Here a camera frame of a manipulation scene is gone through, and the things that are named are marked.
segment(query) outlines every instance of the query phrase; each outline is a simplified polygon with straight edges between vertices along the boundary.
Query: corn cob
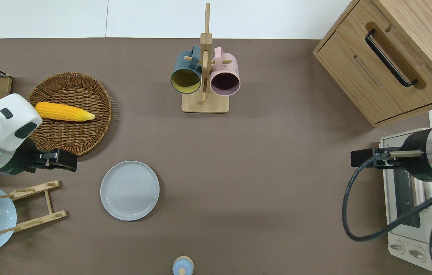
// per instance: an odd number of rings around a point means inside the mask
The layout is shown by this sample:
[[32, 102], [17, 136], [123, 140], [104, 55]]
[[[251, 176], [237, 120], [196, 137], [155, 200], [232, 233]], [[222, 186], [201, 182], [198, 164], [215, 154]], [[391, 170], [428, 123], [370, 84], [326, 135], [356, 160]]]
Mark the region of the corn cob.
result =
[[94, 114], [84, 109], [50, 102], [37, 103], [35, 110], [41, 117], [52, 120], [86, 121], [95, 118]]

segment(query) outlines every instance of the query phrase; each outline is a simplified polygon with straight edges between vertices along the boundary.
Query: black drawer handle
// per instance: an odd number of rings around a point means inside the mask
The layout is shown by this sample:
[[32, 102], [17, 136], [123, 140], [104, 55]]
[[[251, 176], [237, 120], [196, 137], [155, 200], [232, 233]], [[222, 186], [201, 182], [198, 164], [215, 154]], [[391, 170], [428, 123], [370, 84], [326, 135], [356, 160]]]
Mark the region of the black drawer handle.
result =
[[375, 29], [372, 29], [371, 31], [369, 31], [369, 33], [367, 33], [367, 35], [366, 35], [367, 45], [369, 45], [369, 47], [374, 51], [374, 53], [382, 61], [382, 63], [384, 63], [384, 65], [389, 69], [389, 71], [392, 73], [392, 75], [394, 75], [394, 77], [396, 77], [396, 79], [399, 81], [399, 83], [401, 83], [401, 85], [403, 85], [404, 87], [409, 87], [411, 85], [416, 84], [418, 82], [418, 80], [413, 80], [413, 82], [408, 82], [408, 80], [406, 80], [403, 77], [403, 75], [401, 75], [401, 73], [397, 70], [397, 68], [394, 67], [394, 65], [391, 63], [391, 61], [389, 61], [389, 59], [387, 59], [387, 56], [379, 49], [379, 47], [377, 47], [377, 45], [375, 45], [375, 43], [370, 38], [370, 35], [373, 34], [374, 31], [375, 31]]

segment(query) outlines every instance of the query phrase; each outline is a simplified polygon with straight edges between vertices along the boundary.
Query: wooden base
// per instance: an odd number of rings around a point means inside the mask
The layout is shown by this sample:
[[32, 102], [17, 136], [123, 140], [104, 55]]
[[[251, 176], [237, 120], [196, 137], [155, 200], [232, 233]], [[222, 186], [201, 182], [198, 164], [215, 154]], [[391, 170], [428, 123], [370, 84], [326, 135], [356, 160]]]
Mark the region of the wooden base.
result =
[[192, 94], [182, 95], [182, 110], [186, 113], [227, 113], [230, 110], [230, 97], [213, 92], [203, 93], [201, 88]]
[[59, 181], [50, 181], [48, 183], [43, 183], [43, 184], [40, 184], [37, 186], [33, 186], [31, 188], [13, 190], [9, 194], [0, 196], [0, 199], [10, 198], [11, 200], [15, 201], [15, 200], [22, 199], [24, 197], [34, 195], [36, 193], [45, 192], [45, 198], [47, 199], [47, 208], [48, 208], [48, 213], [49, 213], [48, 215], [45, 215], [43, 217], [39, 217], [36, 219], [25, 221], [23, 223], [18, 223], [14, 227], [1, 230], [0, 234], [6, 233], [9, 231], [14, 231], [14, 233], [16, 233], [16, 232], [19, 232], [21, 230], [31, 228], [33, 226], [41, 225], [43, 223], [47, 223], [47, 222], [54, 221], [54, 220], [59, 219], [59, 218], [66, 217], [66, 211], [65, 210], [58, 211], [55, 213], [53, 212], [52, 202], [50, 201], [50, 195], [48, 194], [48, 190], [50, 190], [52, 188], [59, 187], [59, 186], [60, 186]]

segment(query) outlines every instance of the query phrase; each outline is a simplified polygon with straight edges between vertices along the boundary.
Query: toaster oven knob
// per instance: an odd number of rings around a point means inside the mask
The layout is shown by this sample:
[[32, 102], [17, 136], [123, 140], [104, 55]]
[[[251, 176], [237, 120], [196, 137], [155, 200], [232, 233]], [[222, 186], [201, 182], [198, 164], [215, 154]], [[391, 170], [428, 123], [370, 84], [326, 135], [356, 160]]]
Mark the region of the toaster oven knob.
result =
[[425, 255], [417, 250], [410, 250], [409, 254], [411, 254], [413, 257], [417, 258], [418, 260], [425, 259]]
[[399, 250], [399, 251], [402, 251], [404, 249], [404, 247], [402, 245], [390, 245], [389, 247], [394, 249], [394, 250]]

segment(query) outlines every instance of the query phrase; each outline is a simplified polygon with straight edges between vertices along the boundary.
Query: black cable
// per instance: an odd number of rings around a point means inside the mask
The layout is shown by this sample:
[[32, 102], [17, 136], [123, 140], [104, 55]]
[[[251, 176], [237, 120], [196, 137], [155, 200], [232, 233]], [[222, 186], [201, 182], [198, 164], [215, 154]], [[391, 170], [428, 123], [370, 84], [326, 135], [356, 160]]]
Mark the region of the black cable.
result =
[[414, 208], [410, 209], [408, 212], [406, 212], [403, 215], [399, 216], [395, 221], [393, 221], [392, 223], [389, 223], [387, 226], [384, 226], [383, 228], [381, 228], [376, 233], [373, 233], [373, 234], [370, 234], [370, 235], [355, 236], [354, 234], [352, 234], [352, 232], [350, 232], [350, 229], [348, 228], [348, 223], [347, 223], [347, 203], [348, 203], [348, 195], [350, 194], [350, 190], [352, 189], [353, 182], [357, 178], [357, 176], [360, 173], [360, 171], [362, 171], [362, 169], [364, 169], [365, 167], [367, 167], [369, 164], [371, 164], [375, 160], [379, 160], [379, 159], [387, 157], [387, 154], [388, 153], [384, 153], [384, 154], [380, 154], [380, 155], [375, 155], [372, 158], [369, 158], [368, 160], [366, 160], [363, 164], [361, 164], [357, 168], [357, 170], [355, 170], [354, 174], [350, 178], [350, 181], [348, 182], [348, 186], [347, 186], [347, 189], [345, 190], [345, 195], [343, 197], [342, 221], [343, 221], [343, 228], [345, 229], [345, 232], [350, 237], [350, 239], [352, 239], [354, 241], [365, 242], [365, 241], [370, 241], [370, 240], [373, 240], [375, 238], [378, 238], [378, 237], [384, 235], [385, 233], [388, 233], [389, 231], [393, 230], [394, 228], [396, 228], [397, 226], [399, 226], [401, 223], [404, 223], [404, 221], [406, 221], [407, 219], [413, 217], [413, 215], [419, 213], [420, 211], [423, 211], [423, 210], [427, 209], [428, 207], [430, 207], [432, 205], [432, 197], [431, 197], [431, 198], [425, 200], [425, 202], [423, 202], [422, 204], [418, 205], [417, 207], [414, 207]]

